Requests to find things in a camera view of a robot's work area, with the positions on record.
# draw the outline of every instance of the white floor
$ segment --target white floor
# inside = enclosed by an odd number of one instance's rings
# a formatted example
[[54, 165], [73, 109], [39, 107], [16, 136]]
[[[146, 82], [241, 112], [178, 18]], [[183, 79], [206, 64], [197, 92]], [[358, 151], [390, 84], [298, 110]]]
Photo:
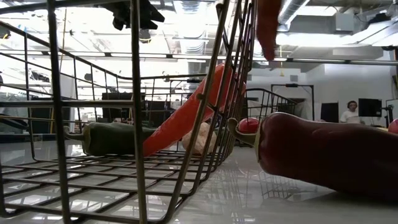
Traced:
[[[81, 154], [79, 145], [68, 142], [68, 156]], [[29, 144], [2, 144], [0, 155], [3, 164], [20, 164], [31, 160]], [[37, 157], [55, 158], [54, 142], [42, 142], [36, 146]], [[47, 176], [47, 180], [57, 180]], [[80, 182], [101, 183], [108, 177], [97, 176]], [[117, 182], [123, 187], [134, 187], [134, 181]], [[183, 191], [192, 185], [184, 183]], [[5, 191], [27, 187], [24, 184], [5, 185]], [[168, 182], [152, 190], [173, 190]], [[16, 195], [6, 199], [9, 203], [38, 203], [59, 195], [56, 187], [46, 187], [35, 194]], [[122, 193], [89, 191], [79, 197], [72, 197], [72, 209], [92, 211], [112, 200], [122, 197]], [[168, 207], [168, 197], [151, 196], [148, 201], [148, 216], [161, 218]], [[59, 203], [49, 207], [59, 207]], [[106, 213], [138, 217], [137, 200], [132, 198]], [[62, 223], [60, 217], [39, 213], [25, 213], [12, 219], [0, 219], [0, 223]], [[85, 223], [109, 223], [88, 221]], [[338, 194], [323, 187], [300, 181], [265, 174], [255, 162], [254, 151], [236, 147], [232, 155], [215, 171], [211, 178], [200, 186], [198, 192], [179, 209], [171, 223], [217, 223], [217, 224], [327, 224], [327, 223], [398, 223], [398, 205], [388, 205], [358, 200]]]

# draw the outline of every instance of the red pepper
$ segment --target red pepper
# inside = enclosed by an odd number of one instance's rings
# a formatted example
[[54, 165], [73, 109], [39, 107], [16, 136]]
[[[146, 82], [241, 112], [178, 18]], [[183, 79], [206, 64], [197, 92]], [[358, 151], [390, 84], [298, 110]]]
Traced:
[[330, 189], [398, 200], [398, 134], [362, 124], [318, 123], [274, 113], [257, 134], [231, 134], [256, 148], [264, 171]]
[[[216, 66], [213, 83], [211, 84], [209, 103], [216, 105], [218, 90], [220, 89], [221, 78], [223, 76], [224, 64]], [[223, 111], [226, 101], [226, 94], [231, 81], [232, 70], [228, 72], [226, 78], [227, 85], [224, 85], [223, 94], [221, 97], [220, 111]], [[199, 93], [203, 92], [206, 78], [200, 83], [199, 87], [189, 97], [189, 99], [157, 128], [149, 138], [144, 141], [144, 156], [149, 156], [159, 150], [165, 149], [179, 141], [184, 135], [190, 132], [193, 128], [193, 123], [198, 112], [200, 100], [197, 98]], [[246, 90], [246, 85], [243, 86], [241, 93]], [[205, 110], [202, 122], [207, 121], [213, 116], [213, 110], [209, 107]]]
[[257, 39], [267, 60], [275, 58], [278, 15], [282, 0], [260, 0], [257, 6]]

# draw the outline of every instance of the ceiling light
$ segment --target ceiling light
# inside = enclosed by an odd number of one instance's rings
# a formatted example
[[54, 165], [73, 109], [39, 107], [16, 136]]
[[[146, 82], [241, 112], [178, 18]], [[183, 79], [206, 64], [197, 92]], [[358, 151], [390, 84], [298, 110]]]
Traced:
[[278, 34], [276, 43], [299, 47], [339, 47], [349, 44], [344, 40], [334, 34]]
[[[10, 54], [10, 55], [24, 55], [25, 51], [24, 50], [0, 50], [1, 53], [4, 54]], [[43, 55], [41, 52], [38, 51], [27, 51], [28, 55]]]
[[287, 58], [274, 58], [275, 62], [286, 62]]
[[297, 11], [300, 16], [334, 16], [341, 7], [305, 6]]
[[173, 58], [182, 58], [182, 59], [211, 59], [211, 55], [173, 55]]
[[[128, 57], [131, 58], [131, 53], [111, 53], [112, 57]], [[140, 58], [166, 58], [166, 54], [139, 54]]]
[[254, 62], [267, 62], [264, 57], [253, 57]]
[[197, 60], [197, 59], [180, 59], [179, 62], [193, 62], [193, 63], [205, 63], [206, 60]]
[[[49, 52], [49, 55], [51, 55], [51, 52]], [[58, 52], [58, 55], [59, 55], [59, 56], [61, 56], [61, 55], [62, 55], [62, 53], [61, 53], [61, 52]]]
[[102, 56], [105, 56], [105, 54], [101, 53], [101, 52], [74, 52], [73, 54], [78, 57], [102, 57]]

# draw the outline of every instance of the cable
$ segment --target cable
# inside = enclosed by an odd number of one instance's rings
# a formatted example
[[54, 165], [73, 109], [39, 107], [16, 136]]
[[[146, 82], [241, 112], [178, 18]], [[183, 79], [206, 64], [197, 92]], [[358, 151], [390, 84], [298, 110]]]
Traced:
[[364, 22], [364, 23], [368, 23], [367, 21], [363, 21], [357, 14], [354, 14], [354, 16], [355, 16], [359, 21]]

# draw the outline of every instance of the person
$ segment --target person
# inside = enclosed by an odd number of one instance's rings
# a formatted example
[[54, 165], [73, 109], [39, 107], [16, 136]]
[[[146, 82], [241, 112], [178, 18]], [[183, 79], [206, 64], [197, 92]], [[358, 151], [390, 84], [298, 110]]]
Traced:
[[348, 123], [348, 124], [364, 124], [362, 119], [359, 117], [358, 111], [358, 104], [351, 100], [347, 103], [348, 110], [344, 111], [341, 115], [340, 122], [341, 123]]

